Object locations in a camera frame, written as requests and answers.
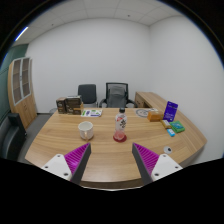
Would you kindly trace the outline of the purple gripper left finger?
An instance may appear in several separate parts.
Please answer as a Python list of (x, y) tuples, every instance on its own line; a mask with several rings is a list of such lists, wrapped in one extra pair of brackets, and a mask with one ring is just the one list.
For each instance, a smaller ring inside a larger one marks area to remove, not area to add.
[(66, 155), (56, 154), (42, 169), (79, 185), (90, 154), (91, 144), (87, 143)]

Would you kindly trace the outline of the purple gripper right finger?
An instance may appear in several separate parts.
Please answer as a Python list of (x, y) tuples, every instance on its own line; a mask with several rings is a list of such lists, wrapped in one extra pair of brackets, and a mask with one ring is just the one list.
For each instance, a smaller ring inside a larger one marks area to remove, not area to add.
[(137, 143), (132, 145), (132, 154), (144, 185), (159, 180), (182, 169), (169, 155), (158, 155)]

